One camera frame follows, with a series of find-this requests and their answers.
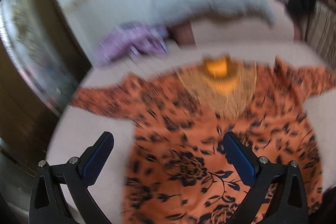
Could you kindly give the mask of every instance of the blue gripper pad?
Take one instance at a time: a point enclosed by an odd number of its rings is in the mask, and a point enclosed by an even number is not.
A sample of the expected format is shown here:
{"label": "blue gripper pad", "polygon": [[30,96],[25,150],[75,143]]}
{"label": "blue gripper pad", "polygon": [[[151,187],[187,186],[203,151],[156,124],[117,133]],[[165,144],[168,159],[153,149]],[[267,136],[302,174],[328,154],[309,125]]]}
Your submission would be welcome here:
{"label": "blue gripper pad", "polygon": [[245,185],[252,187],[256,180],[253,165],[229,134],[224,135],[223,141],[226,155],[235,167],[240,179]]}
{"label": "blue gripper pad", "polygon": [[85,186],[94,185],[114,146],[114,138],[106,135],[83,168],[82,182]]}

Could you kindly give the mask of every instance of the leopard print fabric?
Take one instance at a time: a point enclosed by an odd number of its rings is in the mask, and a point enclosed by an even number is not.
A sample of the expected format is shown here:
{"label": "leopard print fabric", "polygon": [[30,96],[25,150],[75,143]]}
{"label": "leopard print fabric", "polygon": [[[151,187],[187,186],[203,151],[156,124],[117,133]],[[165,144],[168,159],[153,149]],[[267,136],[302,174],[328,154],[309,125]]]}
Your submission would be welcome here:
{"label": "leopard print fabric", "polygon": [[[126,172],[124,223],[223,224],[249,190],[227,160],[223,136],[233,131],[271,162],[299,163],[310,213],[322,201],[322,167],[306,98],[335,87],[323,67],[295,69],[280,59],[257,65],[251,103],[236,120],[200,105],[176,73],[146,82],[135,75],[113,88],[80,88],[72,106],[111,118],[132,119],[135,140]],[[262,220],[271,186],[254,222]]]}

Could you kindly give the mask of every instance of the brown object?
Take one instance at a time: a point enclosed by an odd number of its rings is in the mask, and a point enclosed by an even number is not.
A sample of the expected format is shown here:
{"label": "brown object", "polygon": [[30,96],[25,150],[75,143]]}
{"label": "brown object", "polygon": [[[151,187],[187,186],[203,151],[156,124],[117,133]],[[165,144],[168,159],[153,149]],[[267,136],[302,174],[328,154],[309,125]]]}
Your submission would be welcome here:
{"label": "brown object", "polygon": [[172,37],[179,46],[195,45],[193,30],[190,21],[170,28]]}
{"label": "brown object", "polygon": [[[26,8],[31,9],[34,20],[38,20],[38,31],[50,39],[66,69],[80,82],[91,65],[65,19],[59,17],[56,0],[29,0],[28,4]],[[59,117],[26,84],[4,42],[0,41],[0,137],[3,140],[0,149],[20,166],[37,170],[38,162],[46,157]]]}

